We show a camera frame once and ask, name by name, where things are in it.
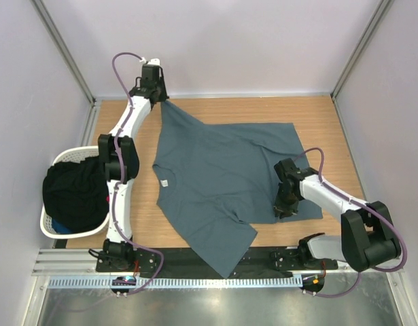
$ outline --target gray wall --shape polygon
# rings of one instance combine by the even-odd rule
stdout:
[[[398,0],[338,97],[369,200],[390,208],[418,298],[418,0]]]
[[[0,0],[0,325],[19,325],[40,247],[41,184],[62,150],[78,145],[88,113],[27,0]]]
[[[171,94],[330,92],[379,0],[44,2],[94,95],[123,96],[121,51],[159,57]]]

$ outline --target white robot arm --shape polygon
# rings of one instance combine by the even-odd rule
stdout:
[[[300,240],[308,259],[335,259],[347,262],[362,272],[401,254],[398,237],[392,226],[387,207],[382,202],[367,203],[350,196],[327,182],[313,168],[299,169],[292,159],[274,166],[280,184],[275,199],[276,216],[291,216],[298,203],[307,199],[322,207],[341,223],[341,236],[314,234]],[[378,213],[382,221],[372,213]]]
[[[130,198],[135,177],[139,172],[139,158],[133,139],[152,107],[168,99],[158,59],[152,59],[142,66],[142,76],[136,79],[136,86],[129,94],[131,102],[128,102],[120,121],[109,134],[100,135],[98,144],[99,160],[105,171],[109,190],[109,228],[103,243],[103,252],[106,257],[133,264],[133,246],[126,241],[132,239]]]

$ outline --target wooden surface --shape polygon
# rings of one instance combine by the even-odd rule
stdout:
[[[321,147],[325,152],[324,176],[346,192],[362,197],[360,184],[347,149],[337,114],[329,96],[286,98],[198,98],[172,100],[194,117],[208,124],[238,122],[293,122],[302,146]],[[103,101],[93,144],[118,122],[126,101]],[[152,170],[160,134],[160,107],[145,119],[136,139],[141,161],[132,192],[131,223],[133,239],[149,247],[188,247],[157,207],[159,185]],[[318,153],[307,155],[317,168]],[[258,235],[253,246],[290,246],[310,234],[339,234],[336,219],[324,212],[323,219],[253,225]],[[67,248],[101,248],[106,233],[72,239]]]

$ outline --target laundry basket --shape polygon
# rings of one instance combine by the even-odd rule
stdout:
[[[98,156],[99,148],[98,146],[85,146],[85,147],[76,147],[72,149],[68,149],[67,151],[63,151],[59,154],[53,161],[53,164],[57,162],[76,162],[80,163],[85,158],[89,158],[91,156]],[[84,236],[92,236],[93,234],[102,232],[103,230],[107,229],[107,225],[109,223],[109,214],[106,215],[105,220],[102,224],[88,232],[82,233],[73,233],[73,234],[59,234],[56,232],[52,227],[52,218],[47,215],[46,210],[43,205],[43,209],[41,212],[41,231],[48,236],[49,238],[53,239],[74,239],[74,238],[82,238]]]

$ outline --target gray t-shirt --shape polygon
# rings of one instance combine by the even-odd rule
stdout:
[[[171,102],[161,105],[162,131],[153,165],[158,206],[190,247],[228,277],[256,237],[249,223],[277,223],[279,179],[273,166],[303,152],[293,124],[204,124]],[[305,157],[297,166],[308,166]],[[303,200],[281,221],[319,219]]]

